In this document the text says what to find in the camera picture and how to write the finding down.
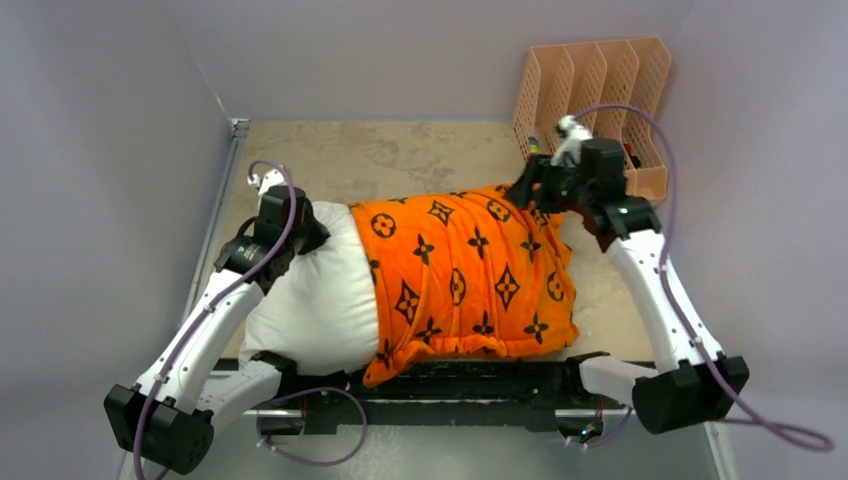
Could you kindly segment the orange patterned pillowcase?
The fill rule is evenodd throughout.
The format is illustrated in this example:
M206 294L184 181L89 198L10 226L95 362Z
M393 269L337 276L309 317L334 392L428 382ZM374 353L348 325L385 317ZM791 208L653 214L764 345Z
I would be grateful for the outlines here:
M427 360L522 361L575 343L565 217L517 208L505 192L501 184L352 205L378 318L366 387Z

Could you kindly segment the white pillow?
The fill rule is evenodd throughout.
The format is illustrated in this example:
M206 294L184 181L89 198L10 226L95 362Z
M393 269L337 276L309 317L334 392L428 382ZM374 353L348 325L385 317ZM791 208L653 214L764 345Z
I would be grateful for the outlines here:
M330 233L318 249L294 258L248 315L239 364L268 351L292 360L302 375L366 366L378 349L378 315L370 267L348 206L315 202Z

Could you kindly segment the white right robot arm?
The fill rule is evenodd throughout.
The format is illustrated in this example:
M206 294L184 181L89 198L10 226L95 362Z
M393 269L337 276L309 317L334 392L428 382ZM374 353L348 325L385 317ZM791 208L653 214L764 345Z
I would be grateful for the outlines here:
M580 161L532 153L505 197L540 213L574 211L630 292L653 352L650 368L606 352L570 356L564 399L584 407L599 395L625 405L652 434L722 421L750 377L699 320L665 250L662 226L644 197L627 194L626 151L609 138L581 142Z

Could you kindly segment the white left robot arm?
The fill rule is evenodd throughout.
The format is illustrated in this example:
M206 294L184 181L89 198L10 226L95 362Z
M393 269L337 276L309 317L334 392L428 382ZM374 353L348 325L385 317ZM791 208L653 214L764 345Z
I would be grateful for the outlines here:
M138 462L186 475L206 456L216 429L263 400L275 409L295 402L298 382L282 372L294 363L277 354L262 354L221 382L210 375L295 256L328 237L302 189L273 186L260 195L257 215L221 248L201 298L165 350L131 386L114 385L106 394L103 407L120 448Z

